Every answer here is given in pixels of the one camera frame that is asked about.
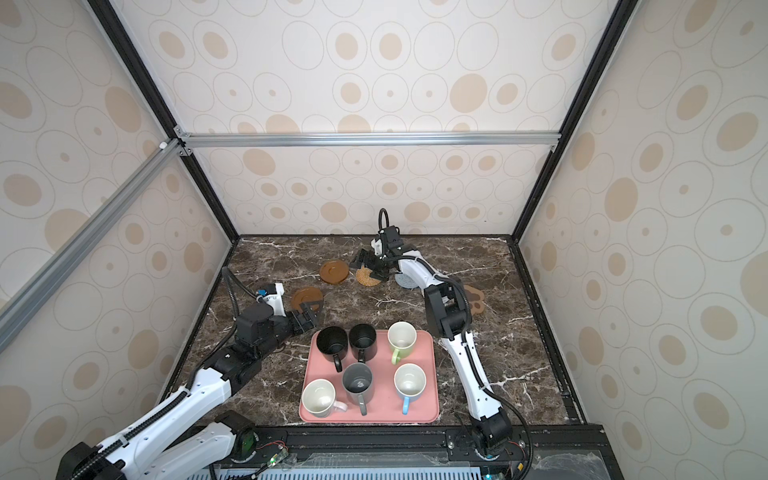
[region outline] gray mug handle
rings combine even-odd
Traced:
[[[360,405],[360,415],[368,415],[368,409],[366,408],[366,400],[362,397],[362,393],[357,394],[357,404]]]

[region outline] white mug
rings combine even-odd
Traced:
[[[396,322],[387,330],[389,349],[392,350],[392,364],[406,358],[416,344],[416,329],[408,322]]]
[[[405,363],[395,371],[395,388],[402,399],[402,414],[408,415],[408,407],[422,396],[427,386],[427,375],[422,367]]]
[[[315,417],[325,418],[334,409],[346,412],[346,404],[336,401],[336,389],[326,379],[313,380],[301,394],[301,404]]]

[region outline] tray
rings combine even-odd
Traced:
[[[368,415],[360,415],[360,408],[357,404],[353,405],[346,397],[346,391],[341,383],[341,373],[336,371],[333,362],[329,362],[317,349],[315,338],[317,333],[312,336],[312,347],[310,348],[310,357],[306,363],[306,374],[304,375],[304,387],[308,383],[317,379],[329,380],[336,388],[336,400],[344,402],[349,407],[346,412],[332,412],[324,419],[319,419],[307,412],[304,405],[299,404],[299,416],[304,422],[309,423],[430,423],[434,422],[439,413],[440,405],[437,398],[437,373],[435,370],[435,349],[432,343],[432,336],[425,330],[416,330],[416,345],[406,358],[400,360],[397,365],[392,364],[392,351],[389,349],[389,341],[386,337],[386,330],[376,330],[376,356],[369,360],[366,365],[373,372],[374,393],[373,400],[368,404]],[[342,360],[342,366],[347,366],[357,362],[352,352],[346,354]],[[422,396],[412,402],[408,415],[402,414],[402,400],[397,395],[395,389],[395,370],[404,363],[415,363],[422,367],[427,376],[427,386],[424,388]]]

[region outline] patterned wall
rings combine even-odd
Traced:
[[[165,136],[74,0],[0,2],[0,307]]]
[[[0,478],[53,478],[154,407],[229,250],[169,163],[0,354]]]
[[[557,130],[615,0],[120,0],[197,133]]]
[[[522,243],[630,480],[768,471],[768,3],[651,0]]]
[[[547,145],[198,148],[240,233],[507,233]]]

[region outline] marble tabletop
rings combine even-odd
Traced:
[[[416,245],[435,268],[471,287],[467,291],[475,309],[482,308],[480,303],[484,303],[484,311],[473,316],[473,331],[494,391],[517,406],[531,424],[565,423],[560,392],[506,239],[408,237],[407,241]],[[244,237],[235,249],[230,269],[248,287],[283,282],[283,302],[287,306],[299,288],[320,288],[325,303],[321,326],[349,329],[364,322],[386,329],[396,321],[406,320],[417,329],[426,329],[424,300],[419,289],[405,290],[394,280],[363,286],[353,273],[336,286],[319,278],[320,266],[327,260],[348,263],[361,247],[369,244],[370,237]],[[241,309],[250,300],[244,294],[238,294],[238,299]],[[187,378],[194,365],[231,326],[230,301],[221,284],[198,334],[191,340],[192,347],[176,384]],[[257,425],[302,425],[299,402],[311,335],[294,337],[286,342],[285,349],[265,358],[261,373],[201,422],[210,422],[222,411],[232,409]],[[456,425],[458,420],[453,412],[468,423],[461,381],[450,356],[437,345],[435,365],[441,415],[433,425]]]

